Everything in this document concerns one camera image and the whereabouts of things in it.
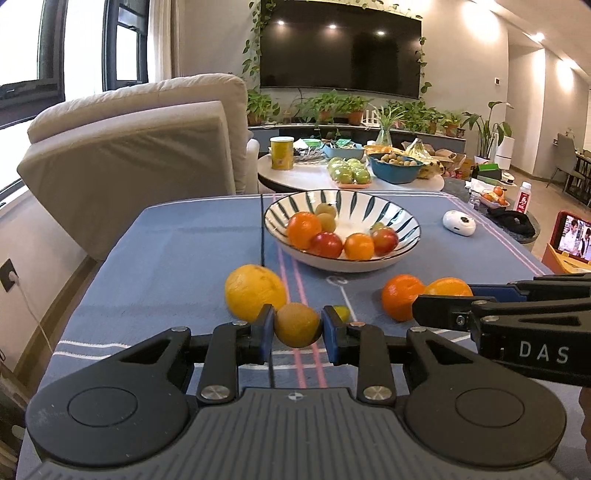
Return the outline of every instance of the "fruit bowl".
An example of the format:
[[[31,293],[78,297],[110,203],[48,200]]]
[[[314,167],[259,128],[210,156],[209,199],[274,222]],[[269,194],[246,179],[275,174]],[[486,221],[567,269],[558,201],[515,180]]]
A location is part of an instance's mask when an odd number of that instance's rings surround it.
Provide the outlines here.
[[[408,167],[379,161],[383,156],[384,154],[381,153],[374,153],[369,156],[371,159],[372,171],[377,178],[394,185],[414,181],[423,167],[423,163],[418,160],[416,160],[417,165]]]
[[[287,223],[297,212],[314,212],[321,203],[330,203],[337,210],[335,233],[344,242],[353,233],[368,233],[377,222],[389,226],[398,234],[399,243],[385,257],[371,260],[325,258],[299,250],[287,238]],[[347,190],[311,190],[285,196],[265,211],[265,227],[280,247],[302,263],[331,272],[359,273],[380,270],[394,265],[407,255],[421,239],[421,227],[416,218],[401,206],[365,192]]]

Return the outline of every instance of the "white bottle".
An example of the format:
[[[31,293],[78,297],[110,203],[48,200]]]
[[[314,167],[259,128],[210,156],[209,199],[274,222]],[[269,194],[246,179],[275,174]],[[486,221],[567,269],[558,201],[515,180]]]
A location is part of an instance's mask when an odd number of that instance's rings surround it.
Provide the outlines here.
[[[515,210],[521,213],[527,213],[527,207],[530,205],[531,200],[531,183],[525,181],[521,184],[519,189],[519,195],[515,202]]]

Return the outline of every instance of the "ceiling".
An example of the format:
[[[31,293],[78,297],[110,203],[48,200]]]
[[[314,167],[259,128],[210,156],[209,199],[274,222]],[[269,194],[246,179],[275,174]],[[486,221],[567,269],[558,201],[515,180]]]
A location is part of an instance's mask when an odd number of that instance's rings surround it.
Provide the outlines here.
[[[486,5],[518,30],[543,33],[542,45],[563,60],[574,60],[580,67],[575,70],[591,83],[591,7],[586,0],[475,1]],[[512,38],[522,42],[515,31],[510,31],[509,35],[510,42]]]

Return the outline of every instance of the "smartphone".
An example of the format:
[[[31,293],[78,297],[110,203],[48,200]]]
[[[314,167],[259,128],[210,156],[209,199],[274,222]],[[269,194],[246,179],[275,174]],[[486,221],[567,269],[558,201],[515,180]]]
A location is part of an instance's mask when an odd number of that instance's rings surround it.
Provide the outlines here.
[[[591,261],[591,220],[583,220],[570,212],[560,212],[550,245],[582,262]]]

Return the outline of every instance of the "window frame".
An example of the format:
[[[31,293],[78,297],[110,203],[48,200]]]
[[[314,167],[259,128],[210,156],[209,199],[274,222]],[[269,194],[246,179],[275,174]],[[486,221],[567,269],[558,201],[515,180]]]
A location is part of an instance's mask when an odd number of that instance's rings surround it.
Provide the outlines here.
[[[145,15],[124,5],[124,0],[106,0],[103,16],[103,90],[148,82],[148,11],[150,0],[145,1]],[[137,32],[137,80],[117,79],[117,26]]]
[[[6,1],[0,0],[0,7]],[[40,78],[0,85],[0,129],[24,122],[66,99],[63,75],[66,12],[67,0],[44,0],[37,54]]]

